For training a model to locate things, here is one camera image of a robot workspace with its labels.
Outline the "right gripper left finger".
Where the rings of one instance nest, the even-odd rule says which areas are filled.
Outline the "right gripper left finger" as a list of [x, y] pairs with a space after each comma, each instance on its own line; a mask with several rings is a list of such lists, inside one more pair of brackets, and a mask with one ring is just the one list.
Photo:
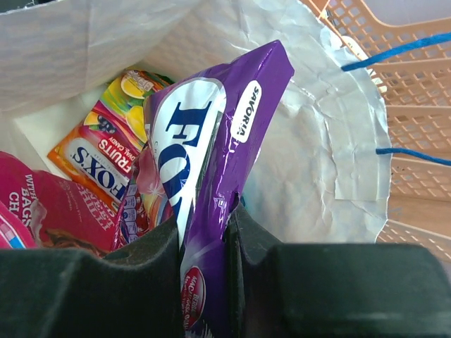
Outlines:
[[169, 219], [98, 258], [1, 252], [2, 337], [181, 337], [178, 231]]

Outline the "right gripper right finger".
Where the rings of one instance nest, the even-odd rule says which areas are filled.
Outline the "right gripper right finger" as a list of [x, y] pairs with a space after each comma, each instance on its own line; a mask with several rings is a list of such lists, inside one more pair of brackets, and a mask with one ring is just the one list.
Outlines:
[[450, 282], [411, 244], [284, 244], [243, 206], [226, 231], [234, 337], [449, 337]]

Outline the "blue checkered paper bag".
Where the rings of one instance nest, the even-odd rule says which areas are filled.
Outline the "blue checkered paper bag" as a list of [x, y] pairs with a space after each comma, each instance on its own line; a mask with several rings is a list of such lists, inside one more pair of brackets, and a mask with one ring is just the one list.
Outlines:
[[299, 1], [52, 1], [1, 14], [1, 148], [58, 174], [47, 152], [113, 76], [136, 63], [175, 79], [280, 40], [295, 75], [245, 187], [287, 242], [373, 242], [393, 169], [386, 107], [354, 56]]

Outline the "magenta snack bag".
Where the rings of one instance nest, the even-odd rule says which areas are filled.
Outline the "magenta snack bag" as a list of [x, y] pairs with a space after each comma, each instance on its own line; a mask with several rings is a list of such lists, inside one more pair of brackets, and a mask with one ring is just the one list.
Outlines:
[[34, 243], [75, 247], [103, 257], [116, 240], [115, 214], [93, 192], [1, 152], [1, 207], [15, 216]]

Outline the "orange Fox's fruits candy bag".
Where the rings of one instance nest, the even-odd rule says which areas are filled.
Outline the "orange Fox's fruits candy bag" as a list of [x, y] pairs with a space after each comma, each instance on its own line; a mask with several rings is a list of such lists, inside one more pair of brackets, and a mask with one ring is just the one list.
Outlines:
[[158, 73], [124, 70], [84, 119], [48, 153], [48, 159], [116, 211], [125, 196], [133, 162], [147, 141], [144, 99], [172, 83]]

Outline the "purple Fox's berries candy bag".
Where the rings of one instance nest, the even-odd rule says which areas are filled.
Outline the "purple Fox's berries candy bag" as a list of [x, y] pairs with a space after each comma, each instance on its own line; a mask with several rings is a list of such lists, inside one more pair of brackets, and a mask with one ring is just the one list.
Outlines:
[[130, 188], [156, 178], [173, 216], [130, 245], [131, 337], [262, 337], [279, 308], [276, 239], [240, 197], [294, 74], [281, 42], [203, 70], [144, 102], [147, 146]]

